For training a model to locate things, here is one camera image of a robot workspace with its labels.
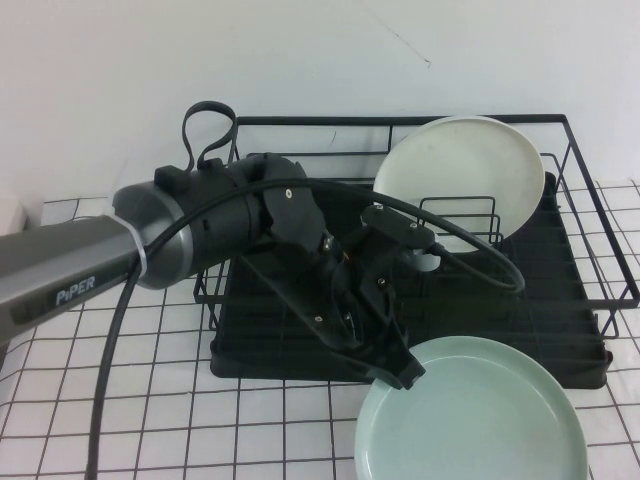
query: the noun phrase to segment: light green plate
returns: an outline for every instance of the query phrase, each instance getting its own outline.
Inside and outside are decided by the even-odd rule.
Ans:
[[[411,349],[413,388],[376,380],[356,428],[359,480],[585,480],[587,447],[562,387],[511,347],[447,337]]]

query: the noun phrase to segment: robotic arm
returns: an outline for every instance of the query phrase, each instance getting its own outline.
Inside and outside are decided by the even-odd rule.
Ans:
[[[228,166],[205,161],[192,172],[162,167],[153,182],[116,193],[113,217],[0,238],[0,342],[121,283],[138,260],[140,241],[149,245],[212,198],[255,182],[305,177],[299,164],[274,154]],[[353,369],[411,388],[424,369],[407,348],[385,274],[399,255],[429,248],[435,236],[382,206],[366,209],[363,220],[340,245],[308,188],[238,197],[180,230],[139,283],[166,288],[239,256]]]

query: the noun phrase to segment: black drip tray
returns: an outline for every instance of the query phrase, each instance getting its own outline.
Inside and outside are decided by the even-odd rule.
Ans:
[[[497,340],[542,364],[565,388],[599,388],[612,356],[588,309],[547,173],[545,190],[529,221],[497,246],[521,270],[525,294],[498,292],[446,266],[420,274],[401,263],[391,282],[402,323],[415,345],[432,338],[471,335]],[[360,226],[364,202],[316,195],[338,239]],[[465,254],[493,271],[483,255]],[[210,308],[219,297],[205,297]],[[223,298],[211,370],[219,377],[366,381],[331,355],[284,303],[240,260],[234,260]]]

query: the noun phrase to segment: plate rim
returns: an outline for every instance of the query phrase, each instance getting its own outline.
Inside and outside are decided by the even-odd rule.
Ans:
[[[581,465],[578,466],[580,469],[580,473],[584,473],[584,478],[588,478],[589,475],[589,461],[587,456],[587,443],[584,438],[584,432],[582,431],[582,426],[580,424],[580,420],[576,413],[574,406],[571,404],[569,397],[565,393],[564,389],[558,383],[558,381],[538,362],[533,360],[531,357],[525,355],[521,351],[509,346],[504,343],[496,342],[495,340],[490,340],[482,337],[472,337],[472,336],[449,336],[449,337],[439,337],[432,340],[428,340],[426,342],[419,343],[413,347],[411,347],[411,353],[418,358],[421,355],[421,351],[424,351],[430,346],[432,347],[434,343],[444,344],[445,347],[447,343],[450,342],[467,342],[470,345],[482,345],[488,346],[489,348],[503,350],[507,355],[515,356],[519,358],[519,361],[525,365],[525,368],[528,368],[529,371],[533,372],[532,374],[537,374],[540,376],[542,381],[546,382],[547,385],[557,390],[557,401],[561,402],[560,406],[564,411],[567,412],[568,417],[566,421],[573,424],[573,429],[578,433],[579,439],[576,441],[576,447],[580,450],[581,459],[577,461],[580,462]],[[447,358],[447,356],[437,357],[438,359]],[[503,368],[509,369],[508,365],[501,365]],[[521,374],[517,374],[520,378],[523,378],[525,381],[529,381],[527,377],[524,377]],[[371,473],[371,471],[367,468],[368,462],[367,451],[368,445],[371,441],[371,432],[373,431],[373,425],[375,424],[375,417],[377,412],[385,401],[386,397],[395,391],[393,387],[384,383],[382,380],[374,380],[371,385],[371,389],[367,393],[365,400],[360,408],[360,412],[358,413],[358,419],[356,422],[356,435],[354,442],[354,463],[356,469],[356,478],[358,480],[378,480],[375,479]]]
[[[403,138],[396,146],[394,146],[389,153],[387,153],[387,155],[385,156],[384,160],[382,161],[382,163],[380,164],[380,167],[378,168],[378,172],[376,173],[374,182],[373,182],[373,191],[374,192],[379,192],[379,193],[383,193],[385,195],[388,195],[388,193],[381,191],[379,188],[379,184],[380,184],[380,172],[383,172],[383,168],[385,166],[385,164],[388,164],[388,160],[391,157],[393,151],[395,149],[397,149],[400,145],[402,144],[408,144],[411,142],[416,142],[418,141],[418,139],[420,138],[420,136],[422,134],[424,134],[425,132],[428,132],[429,130],[432,130],[442,124],[446,124],[446,123],[454,123],[454,122],[460,122],[460,121],[473,121],[473,122],[482,122],[482,123],[490,123],[496,127],[501,127],[502,129],[507,129],[510,132],[514,133],[516,136],[519,137],[519,139],[526,145],[526,147],[531,150],[532,153],[535,153],[535,157],[537,159],[537,161],[535,162],[535,168],[538,170],[538,175],[536,175],[537,178],[537,188],[536,191],[538,192],[537,194],[537,200],[535,202],[532,202],[532,204],[530,205],[530,208],[528,209],[528,215],[526,215],[526,218],[520,222],[520,224],[515,227],[513,229],[512,232],[510,232],[508,235],[504,235],[504,238],[509,238],[511,235],[513,235],[514,233],[516,233],[528,220],[529,218],[531,218],[531,215],[533,215],[533,213],[536,211],[536,208],[538,206],[538,203],[540,202],[540,199],[542,198],[542,194],[544,192],[544,184],[545,184],[545,170],[544,170],[544,164],[542,162],[542,157],[540,156],[540,152],[538,151],[538,149],[536,148],[536,146],[534,145],[534,143],[531,141],[531,139],[529,137],[527,137],[523,132],[521,132],[520,130],[518,130],[517,128],[509,125],[508,123],[504,123],[501,122],[500,120],[496,120],[494,118],[490,118],[490,117],[484,117],[481,115],[453,115],[453,116],[449,116],[449,117],[443,117],[440,118],[438,120],[434,120],[432,122],[429,123],[425,123],[424,125],[419,126],[416,130],[414,130],[413,132],[411,132],[409,135],[407,135],[405,138]],[[451,253],[471,253],[471,252],[475,252],[477,250],[477,248],[473,247],[472,245],[469,245],[467,243],[463,243],[462,245],[464,245],[464,247],[460,247],[460,248],[456,248],[454,250],[450,250]]]

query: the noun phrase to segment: white wall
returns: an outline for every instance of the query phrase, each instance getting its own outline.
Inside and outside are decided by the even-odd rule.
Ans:
[[[566,113],[595,177],[640,176],[635,0],[3,0],[0,166],[45,198],[183,165],[185,109]],[[196,145],[215,135],[193,122]]]

